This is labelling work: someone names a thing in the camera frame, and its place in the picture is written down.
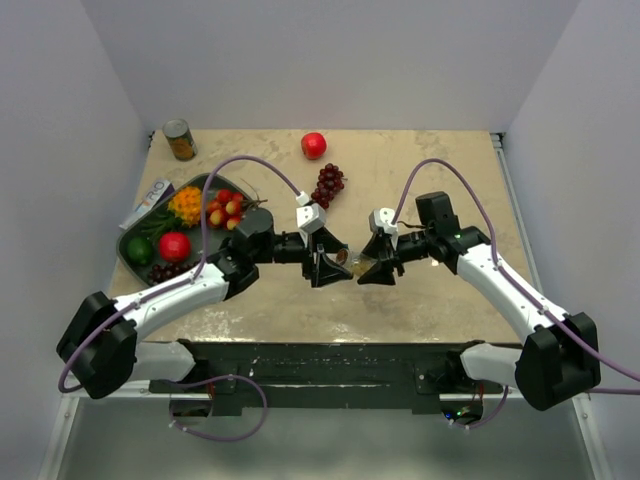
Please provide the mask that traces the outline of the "clear pill bottle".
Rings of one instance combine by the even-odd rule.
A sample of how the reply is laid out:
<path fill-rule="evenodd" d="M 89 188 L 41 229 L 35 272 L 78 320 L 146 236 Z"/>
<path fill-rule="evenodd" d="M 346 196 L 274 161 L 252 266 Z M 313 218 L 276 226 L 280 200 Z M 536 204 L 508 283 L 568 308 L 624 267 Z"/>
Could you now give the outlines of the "clear pill bottle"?
<path fill-rule="evenodd" d="M 346 264 L 346 268 L 356 277 L 363 276 L 374 265 L 376 260 L 367 256 L 355 256 L 352 257 Z"/>

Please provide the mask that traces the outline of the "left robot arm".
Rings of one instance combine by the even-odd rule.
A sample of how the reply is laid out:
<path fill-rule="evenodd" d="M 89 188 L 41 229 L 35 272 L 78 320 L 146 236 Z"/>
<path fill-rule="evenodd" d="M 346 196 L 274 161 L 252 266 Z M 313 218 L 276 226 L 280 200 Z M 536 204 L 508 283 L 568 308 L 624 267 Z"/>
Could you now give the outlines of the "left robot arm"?
<path fill-rule="evenodd" d="M 314 288 L 352 279 L 330 257 L 342 245 L 326 230 L 324 214 L 313 206 L 296 214 L 298 231 L 278 234 L 268 210 L 252 210 L 217 251 L 186 272 L 115 299 L 103 292 L 87 296 L 56 347 L 64 363 L 59 391 L 71 392 L 65 382 L 73 377 L 93 399 L 143 380 L 196 392 L 206 383 L 205 365 L 185 343 L 150 342 L 149 335 L 194 310 L 238 296 L 258 280 L 261 264 L 298 264 Z"/>

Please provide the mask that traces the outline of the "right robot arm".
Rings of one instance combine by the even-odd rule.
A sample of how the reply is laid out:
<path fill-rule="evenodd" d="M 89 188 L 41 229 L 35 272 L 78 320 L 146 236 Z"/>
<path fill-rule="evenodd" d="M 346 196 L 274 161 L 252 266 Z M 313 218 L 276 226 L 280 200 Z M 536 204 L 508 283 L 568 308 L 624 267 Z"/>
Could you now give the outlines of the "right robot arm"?
<path fill-rule="evenodd" d="M 445 379 L 459 393 L 480 381 L 521 392 L 530 406 L 545 411 L 599 385 L 597 328 L 586 314 L 569 314 L 548 301 L 497 253 L 475 226 L 463 228 L 444 192 L 416 200 L 421 229 L 400 234 L 394 210 L 369 216 L 372 237 L 364 254 L 373 265 L 358 282 L 393 285 L 407 262 L 430 258 L 445 265 L 478 292 L 508 322 L 521 348 L 471 341 L 448 355 Z"/>

